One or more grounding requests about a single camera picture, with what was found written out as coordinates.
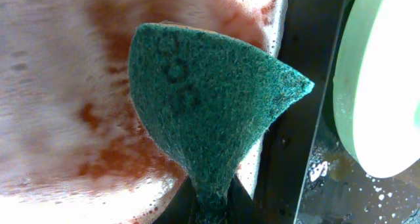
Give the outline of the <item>green scouring sponge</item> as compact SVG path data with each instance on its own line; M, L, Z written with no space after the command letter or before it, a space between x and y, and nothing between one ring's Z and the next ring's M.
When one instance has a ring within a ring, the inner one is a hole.
M239 163L314 88L249 43L173 24L141 24L128 65L141 122L195 189L191 223L228 222L228 190Z

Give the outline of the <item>left mint green plate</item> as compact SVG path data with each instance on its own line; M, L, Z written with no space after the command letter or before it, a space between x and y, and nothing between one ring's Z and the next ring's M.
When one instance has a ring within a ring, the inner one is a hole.
M419 0L355 0L333 77L338 136L388 178L419 159Z

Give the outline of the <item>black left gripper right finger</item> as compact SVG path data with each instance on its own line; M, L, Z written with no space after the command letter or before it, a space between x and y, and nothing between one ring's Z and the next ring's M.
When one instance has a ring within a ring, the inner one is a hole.
M227 224L259 224L256 207L237 175L228 190Z

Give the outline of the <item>black round tray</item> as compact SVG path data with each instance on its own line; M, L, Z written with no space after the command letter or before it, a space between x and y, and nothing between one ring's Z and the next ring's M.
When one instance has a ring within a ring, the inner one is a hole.
M322 104L295 224L416 224L419 163L391 178L364 172L345 150L333 119L333 75L339 44L354 0L339 1L339 17Z

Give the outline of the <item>black rectangular soapy tray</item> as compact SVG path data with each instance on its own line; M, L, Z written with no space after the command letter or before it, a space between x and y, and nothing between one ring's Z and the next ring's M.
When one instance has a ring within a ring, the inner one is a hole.
M143 22L230 35L309 77L342 0L1 0L1 222L153 223L186 177L148 137L127 57Z

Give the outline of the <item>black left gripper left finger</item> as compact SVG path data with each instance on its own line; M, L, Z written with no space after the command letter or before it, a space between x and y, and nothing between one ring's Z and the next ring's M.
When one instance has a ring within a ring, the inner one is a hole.
M196 191L187 176L169 205L153 224L194 224L197 210Z

